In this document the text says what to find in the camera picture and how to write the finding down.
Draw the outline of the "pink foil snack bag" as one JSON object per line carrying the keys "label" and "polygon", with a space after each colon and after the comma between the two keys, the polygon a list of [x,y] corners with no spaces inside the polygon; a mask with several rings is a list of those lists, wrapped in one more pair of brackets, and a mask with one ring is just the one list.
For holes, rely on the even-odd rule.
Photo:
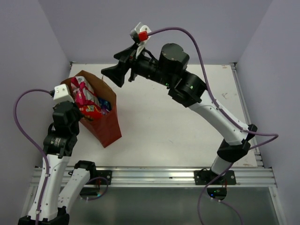
{"label": "pink foil snack bag", "polygon": [[71,89],[75,102],[79,106],[95,105],[100,108],[98,97],[84,76],[71,78]]}

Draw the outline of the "red snack packet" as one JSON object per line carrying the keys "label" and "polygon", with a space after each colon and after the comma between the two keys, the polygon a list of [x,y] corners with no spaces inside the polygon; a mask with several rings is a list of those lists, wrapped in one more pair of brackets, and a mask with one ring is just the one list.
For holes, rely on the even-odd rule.
{"label": "red snack packet", "polygon": [[101,109],[96,105],[82,105],[79,106],[80,112],[89,121],[101,119],[103,117]]}

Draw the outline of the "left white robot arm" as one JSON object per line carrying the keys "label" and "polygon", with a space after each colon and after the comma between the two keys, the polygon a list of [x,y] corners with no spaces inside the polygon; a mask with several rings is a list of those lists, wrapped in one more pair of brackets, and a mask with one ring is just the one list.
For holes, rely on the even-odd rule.
{"label": "left white robot arm", "polygon": [[82,114],[75,103],[65,101],[54,108],[53,123],[43,142],[43,167],[36,196],[20,225],[67,225],[70,211],[85,184],[97,180],[95,163],[78,161],[65,187],[62,181],[79,134]]}

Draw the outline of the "purple candy packet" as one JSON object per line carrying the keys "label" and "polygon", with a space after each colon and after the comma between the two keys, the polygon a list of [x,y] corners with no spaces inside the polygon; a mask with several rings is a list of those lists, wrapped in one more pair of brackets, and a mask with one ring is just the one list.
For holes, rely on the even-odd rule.
{"label": "purple candy packet", "polygon": [[109,101],[106,101],[106,100],[102,99],[102,98],[98,98],[98,101],[100,103],[101,113],[103,115],[108,114],[112,109],[111,103]]}

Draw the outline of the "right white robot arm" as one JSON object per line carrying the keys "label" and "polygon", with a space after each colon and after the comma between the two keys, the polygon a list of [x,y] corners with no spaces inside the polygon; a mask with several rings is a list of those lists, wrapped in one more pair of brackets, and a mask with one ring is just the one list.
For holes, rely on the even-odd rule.
{"label": "right white robot arm", "polygon": [[115,54],[114,58],[118,64],[102,69],[101,74],[118,87],[123,86],[127,72],[130,72],[129,82],[140,75],[159,83],[169,90],[168,94],[174,101],[202,116],[223,136],[209,172],[212,183],[221,183],[225,179],[224,171],[247,155],[249,141],[255,136],[257,126],[247,125],[231,113],[222,114],[227,109],[210,97],[206,83],[187,71],[189,55],[180,45],[165,44],[159,59],[155,59],[151,52],[139,51],[134,44]]}

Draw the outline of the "red paper bag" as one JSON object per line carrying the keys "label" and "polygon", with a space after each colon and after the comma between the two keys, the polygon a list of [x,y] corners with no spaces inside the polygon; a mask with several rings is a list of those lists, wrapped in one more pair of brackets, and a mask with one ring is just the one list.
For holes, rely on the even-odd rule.
{"label": "red paper bag", "polygon": [[112,110],[98,120],[82,118],[80,122],[105,148],[122,137],[117,115],[117,96],[112,88],[101,78],[87,71],[80,71],[76,76],[83,76],[94,89],[96,95],[111,103]]}

